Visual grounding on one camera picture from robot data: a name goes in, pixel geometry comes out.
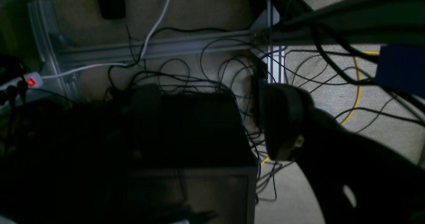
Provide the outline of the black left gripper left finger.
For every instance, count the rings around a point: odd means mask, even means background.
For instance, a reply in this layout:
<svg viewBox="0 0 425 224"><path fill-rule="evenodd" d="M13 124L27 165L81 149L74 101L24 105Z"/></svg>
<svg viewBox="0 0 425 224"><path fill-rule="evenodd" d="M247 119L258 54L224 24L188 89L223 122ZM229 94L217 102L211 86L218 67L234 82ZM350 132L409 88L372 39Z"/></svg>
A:
<svg viewBox="0 0 425 224"><path fill-rule="evenodd" d="M161 91L156 84L145 84L133 90L126 115L132 157L144 161L158 136Z"/></svg>

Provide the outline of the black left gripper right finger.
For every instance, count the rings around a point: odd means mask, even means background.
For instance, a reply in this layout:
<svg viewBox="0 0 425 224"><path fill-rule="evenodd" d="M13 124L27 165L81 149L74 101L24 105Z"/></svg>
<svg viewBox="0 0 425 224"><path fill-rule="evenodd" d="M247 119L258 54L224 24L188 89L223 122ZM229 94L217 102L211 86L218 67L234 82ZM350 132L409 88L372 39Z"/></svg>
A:
<svg viewBox="0 0 425 224"><path fill-rule="evenodd" d="M287 84L263 90L270 159L294 161L327 224L423 224L424 169L392 149L343 128Z"/></svg>

